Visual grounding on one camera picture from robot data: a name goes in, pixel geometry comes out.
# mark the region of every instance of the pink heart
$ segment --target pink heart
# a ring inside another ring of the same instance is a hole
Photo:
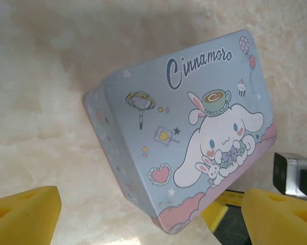
[[[153,184],[164,185],[169,182],[170,167],[168,164],[162,164],[159,168],[152,168],[149,172],[149,179]]]
[[[243,131],[244,131],[244,129],[241,128],[241,129],[237,132],[237,135],[238,135],[238,136],[241,136],[241,135],[243,134]]]

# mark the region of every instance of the heart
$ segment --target heart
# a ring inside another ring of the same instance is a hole
[[[154,185],[166,185],[170,179],[170,167],[168,164],[162,164],[159,168],[150,169],[148,178]]]
[[[162,131],[160,133],[159,139],[162,140],[162,141],[165,141],[165,140],[169,139],[169,136],[165,131]]]
[[[237,135],[238,135],[238,136],[241,136],[241,135],[243,134],[243,131],[244,131],[244,129],[241,128],[241,129],[237,132]]]

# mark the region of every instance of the yellow sponge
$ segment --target yellow sponge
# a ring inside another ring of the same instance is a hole
[[[216,201],[226,205],[241,207],[243,196],[244,192],[225,190],[219,197],[217,197]]]
[[[61,210],[57,187],[0,199],[0,245],[49,245]]]
[[[250,189],[242,214],[254,245],[307,245],[307,201]]]
[[[202,211],[201,216],[212,233],[215,232],[228,209],[229,207],[225,204],[214,201]]]

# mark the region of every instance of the white marble countertop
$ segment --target white marble countertop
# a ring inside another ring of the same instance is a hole
[[[0,197],[58,186],[52,245],[218,244],[201,218],[166,235],[124,199],[81,99],[116,69],[244,28],[278,139],[232,188],[272,190],[275,151],[307,157],[307,0],[0,0]]]

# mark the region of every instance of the lollipop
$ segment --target lollipop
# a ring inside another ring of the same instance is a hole
[[[179,143],[178,140],[173,139],[173,136],[174,133],[172,131],[159,126],[155,131],[154,140],[164,144],[165,146],[168,146],[170,141]]]
[[[127,103],[139,110],[139,129],[143,128],[143,111],[155,107],[155,101],[145,92],[130,93],[126,97]]]

